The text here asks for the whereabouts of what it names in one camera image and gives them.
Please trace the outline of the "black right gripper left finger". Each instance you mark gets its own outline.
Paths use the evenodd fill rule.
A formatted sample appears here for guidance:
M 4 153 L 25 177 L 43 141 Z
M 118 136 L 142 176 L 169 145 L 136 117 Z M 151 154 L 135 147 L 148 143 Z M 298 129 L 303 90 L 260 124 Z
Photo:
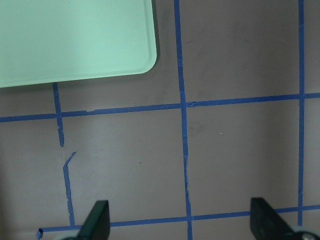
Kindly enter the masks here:
M 108 240 L 110 236 L 110 209 L 108 200 L 95 202 L 84 224 L 76 235 L 60 236 L 59 240 Z

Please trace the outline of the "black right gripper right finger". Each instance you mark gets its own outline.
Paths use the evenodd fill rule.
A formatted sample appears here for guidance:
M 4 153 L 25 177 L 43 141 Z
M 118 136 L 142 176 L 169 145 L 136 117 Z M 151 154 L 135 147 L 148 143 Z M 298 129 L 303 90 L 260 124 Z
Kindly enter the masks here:
M 319 235 L 294 229 L 262 197 L 250 200 L 250 231 L 256 240 L 318 240 Z

